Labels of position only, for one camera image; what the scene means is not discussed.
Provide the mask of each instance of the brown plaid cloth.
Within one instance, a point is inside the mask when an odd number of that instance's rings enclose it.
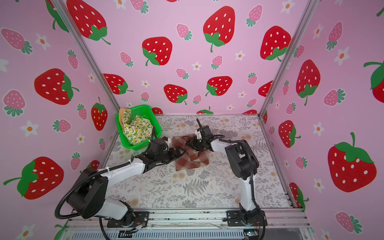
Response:
[[[183,156],[175,160],[176,171],[203,167],[209,164],[207,152],[198,153],[196,150],[185,145],[193,136],[196,135],[190,134],[172,138],[173,147],[179,146],[180,148],[186,150]]]

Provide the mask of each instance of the white flower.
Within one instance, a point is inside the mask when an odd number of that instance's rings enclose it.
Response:
[[[85,138],[85,136],[81,135],[81,133],[79,134],[79,137],[76,138],[76,140],[78,141],[79,145],[84,143],[84,138]]]
[[[319,137],[321,136],[321,132],[323,132],[325,129],[321,127],[321,122],[319,124],[314,124],[313,125],[314,127],[314,131],[313,131],[313,134],[316,134],[319,135]]]
[[[320,37],[320,33],[321,33],[321,31],[323,30],[323,26],[321,26],[320,25],[320,23],[319,23],[319,25],[317,26],[317,28],[315,29],[315,30],[313,30],[313,39],[315,39],[315,38],[319,38]]]
[[[241,50],[240,52],[235,53],[235,56],[236,56],[235,60],[240,60],[240,61],[242,61],[242,60],[243,60],[243,57],[245,56],[245,53],[243,53],[243,50]]]
[[[337,57],[335,57],[335,59],[333,61],[334,62],[339,62],[339,66],[341,66],[343,61],[347,60],[349,58],[349,54],[347,54],[348,50],[349,50],[349,47],[346,47],[344,49],[344,51],[339,49],[339,51],[337,52]]]
[[[319,193],[321,193],[321,190],[325,189],[324,185],[321,184],[321,179],[317,180],[316,178],[314,178],[313,180],[314,180],[313,187],[317,188],[317,190],[319,190]]]
[[[244,91],[242,91],[241,93],[239,93],[239,98],[244,98],[245,95],[246,95],[246,93],[244,93]]]
[[[201,64],[199,64],[198,62],[196,62],[195,64],[192,64],[192,67],[193,67],[193,70],[197,70],[197,71],[200,71],[200,68],[201,68]]]
[[[95,82],[95,76],[93,75],[93,73],[89,74],[88,77],[89,77],[89,81],[90,81],[91,83],[94,83],[94,82]]]
[[[326,231],[324,231],[323,229],[321,229],[321,238],[324,239],[324,240],[332,240],[332,239],[329,237],[329,232],[326,232]]]
[[[288,169],[288,167],[290,166],[288,160],[284,160],[284,166]]]
[[[40,36],[40,34],[36,33],[37,39],[36,43],[41,45],[44,50],[47,49],[47,47],[50,47],[51,45],[47,42],[47,37],[46,36]]]
[[[3,71],[3,72],[7,72],[7,69],[5,67],[5,65],[7,65],[9,62],[5,59],[0,59],[0,71]]]
[[[141,85],[144,86],[145,88],[148,88],[148,86],[150,86],[148,81],[143,81],[143,80],[141,80]]]
[[[28,227],[28,226],[24,226],[23,227],[23,231],[22,233],[20,233],[19,235],[17,235],[16,239],[20,239],[20,240],[26,240],[28,237],[31,237],[33,236],[33,229],[35,228],[35,225],[33,224],[32,226]]]
[[[295,3],[292,2],[292,0],[288,0],[286,2],[283,2],[283,8],[281,9],[281,13],[286,12],[289,13],[291,7],[295,6]]]
[[[115,3],[116,3],[116,8],[117,9],[124,9],[125,10],[125,5],[124,3],[127,1],[127,0],[113,0]]]
[[[26,126],[21,126],[20,129],[25,131],[25,137],[28,137],[29,135],[37,135],[36,129],[39,127],[37,124],[32,124],[31,121],[26,122]]]

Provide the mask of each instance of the green plastic basket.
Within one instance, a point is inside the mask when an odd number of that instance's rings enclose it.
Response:
[[[157,121],[155,115],[153,114],[150,106],[139,105],[139,106],[131,108],[131,111],[132,111],[131,121],[133,119],[135,119],[136,115],[139,115],[143,118],[149,119],[151,121],[151,124],[153,126],[155,126],[156,136],[160,137],[163,130],[161,129],[161,126],[160,126],[159,122]],[[144,147],[149,145],[149,140],[145,140],[144,142],[138,143],[136,145],[132,145],[131,143],[129,143],[127,137],[122,132],[122,128],[121,128],[121,125],[119,122],[119,114],[116,115],[115,120],[116,120],[116,125],[118,126],[118,131],[120,134],[121,145],[123,145],[125,148],[137,151],[137,150],[144,148]]]

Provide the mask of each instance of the table surface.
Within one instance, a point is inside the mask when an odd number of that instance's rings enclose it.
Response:
[[[157,115],[162,136],[172,138],[192,134],[201,124],[225,139],[245,139],[260,166],[255,180],[256,202],[262,208],[289,207],[271,154],[256,116],[247,115]],[[132,151],[114,144],[107,166],[128,161]],[[226,154],[209,152],[209,165],[176,171],[175,163],[156,167],[144,174],[130,177],[107,190],[106,197],[127,202],[133,208],[236,208],[240,202],[238,178],[233,174]]]

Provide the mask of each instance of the pink wallpaper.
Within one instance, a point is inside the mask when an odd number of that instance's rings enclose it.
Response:
[[[121,107],[228,114],[260,110],[307,0],[66,3]]]
[[[384,2],[322,1],[266,126],[317,239],[381,239]]]
[[[65,220],[55,207],[80,170],[97,168],[115,110],[49,2],[6,1],[0,23],[1,212],[10,218],[1,238],[56,240]]]

